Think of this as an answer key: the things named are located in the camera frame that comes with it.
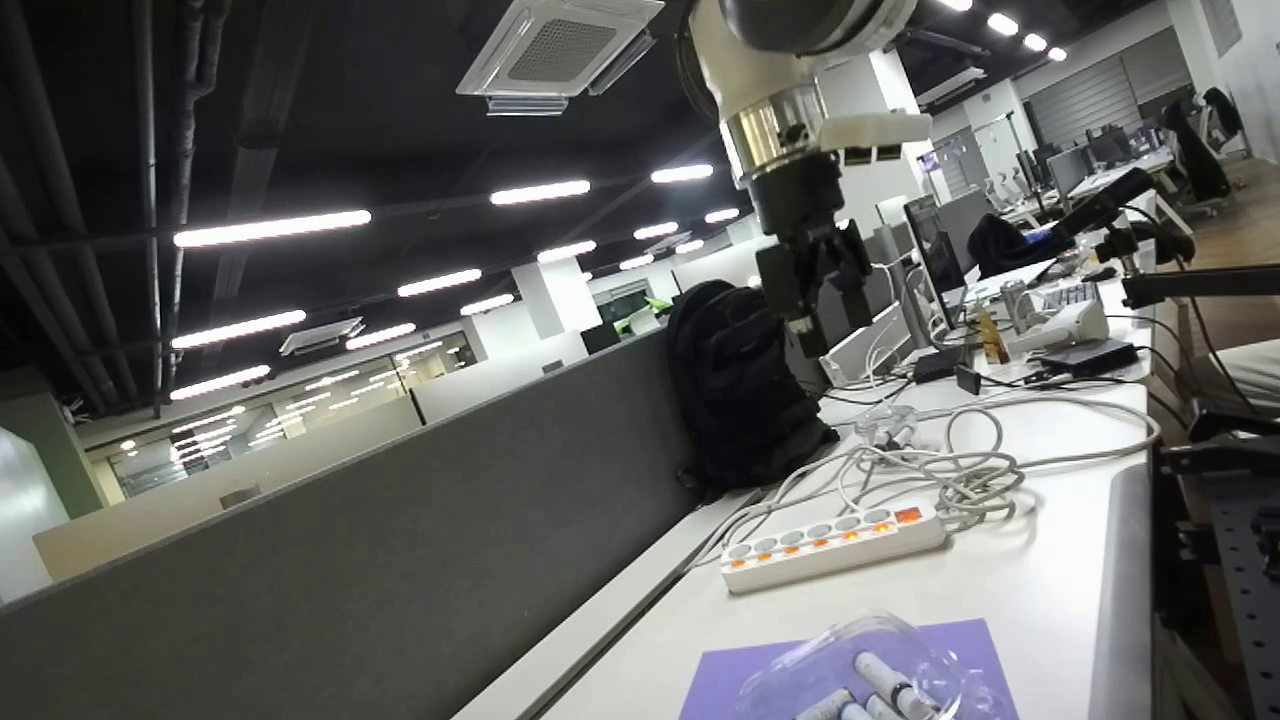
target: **ceiling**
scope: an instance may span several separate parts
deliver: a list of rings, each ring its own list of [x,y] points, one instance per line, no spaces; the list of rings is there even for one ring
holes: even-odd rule
[[[998,9],[1050,40],[1074,40],[1135,4],[1021,0]],[[126,4],[14,0],[13,9],[21,9],[14,20],[31,40],[37,81],[82,224],[51,191],[46,158],[31,133],[39,114],[31,114],[14,77],[21,44],[13,44],[13,33],[23,28],[3,26],[0,162],[13,191],[3,197],[0,185],[0,228],[14,243],[6,260],[37,274],[37,289],[23,294],[3,275],[0,365],[37,362],[64,398],[80,398],[82,382],[108,377],[119,391],[101,414],[136,409],[151,399],[154,352],[148,339],[151,275],[136,238],[143,228],[136,26],[124,11]],[[465,99],[452,88],[502,9],[506,0],[237,0],[216,88],[195,103],[188,222],[221,224],[362,205],[375,224],[250,251],[188,251],[174,332],[275,307],[309,307],[317,319],[359,312],[366,326],[443,326],[454,319],[454,305],[502,289],[506,268],[528,265],[546,243],[591,238],[601,251],[583,265],[604,274],[641,251],[636,224],[697,224],[705,208],[746,205],[722,178],[714,125],[697,114],[686,81],[680,81],[686,63],[676,63],[670,11],[652,28],[659,44],[607,97],[573,99],[561,120],[489,120],[483,99]],[[151,28],[159,222],[171,224],[180,197],[180,4],[154,0]],[[950,15],[920,0],[911,28],[989,47],[990,77],[1037,63],[1014,44],[996,44],[985,11]],[[966,63],[964,54],[928,35],[899,40],[899,54],[914,94]],[[712,185],[652,188],[648,174],[670,162],[712,162],[719,174]],[[595,191],[533,214],[489,208],[490,188],[546,178],[591,178]],[[31,248],[46,248],[82,332],[68,332]],[[87,283],[87,265],[101,268],[101,296]],[[391,296],[403,281],[470,265],[489,268],[483,283],[411,305]],[[101,300],[108,300],[114,332],[105,327]],[[260,338],[184,356],[174,384],[269,362],[275,349],[279,338]]]

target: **office desk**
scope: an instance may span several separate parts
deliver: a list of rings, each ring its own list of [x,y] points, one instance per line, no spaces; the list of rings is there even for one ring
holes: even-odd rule
[[[1128,409],[1143,384],[1080,391]],[[971,403],[950,382],[911,387],[914,409]],[[828,403],[831,423],[857,409]],[[1008,450],[1022,461],[1115,450],[1143,437],[1135,421],[1058,403],[998,414]],[[989,450],[989,429],[959,423],[964,450]],[[1146,458],[1031,474],[1037,519],[971,527],[947,553],[836,572],[756,596],[728,596],[714,568],[683,575],[546,717],[680,717],[697,663],[712,649],[813,642],[831,623],[897,611],[911,623],[989,620],[1021,717],[1146,717]],[[760,534],[831,518],[842,498],[775,511]]]
[[[1123,174],[1135,174],[1135,170],[1157,178],[1157,185],[1160,185],[1160,178],[1172,170],[1172,152],[1146,152],[1146,158],[1138,158],[1133,163],[1082,178],[1082,185],[1074,185],[1068,197],[1070,197],[1070,205],[1080,205],[1080,202],[1103,191],[1107,185],[1115,185]]]

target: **power strip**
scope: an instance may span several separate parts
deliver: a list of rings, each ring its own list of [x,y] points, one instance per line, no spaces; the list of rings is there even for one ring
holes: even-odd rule
[[[719,557],[719,575],[728,596],[742,596],[897,557],[920,557],[942,546],[947,527],[936,508],[904,505],[731,546]]]

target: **backpack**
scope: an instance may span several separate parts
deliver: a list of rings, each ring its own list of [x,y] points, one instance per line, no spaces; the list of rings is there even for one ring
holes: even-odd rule
[[[784,319],[763,294],[722,281],[683,294],[670,307],[670,382],[705,489],[775,485],[836,441],[786,370]]]

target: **ceiling air conditioner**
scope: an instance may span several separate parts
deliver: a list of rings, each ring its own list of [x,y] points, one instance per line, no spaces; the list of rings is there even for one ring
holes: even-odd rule
[[[930,86],[930,88],[920,97],[920,109],[955,99],[959,94],[966,94],[971,86],[985,86],[985,81],[989,81],[985,69],[955,72],[955,77]]]
[[[579,97],[648,28],[663,0],[511,0],[461,97]]]

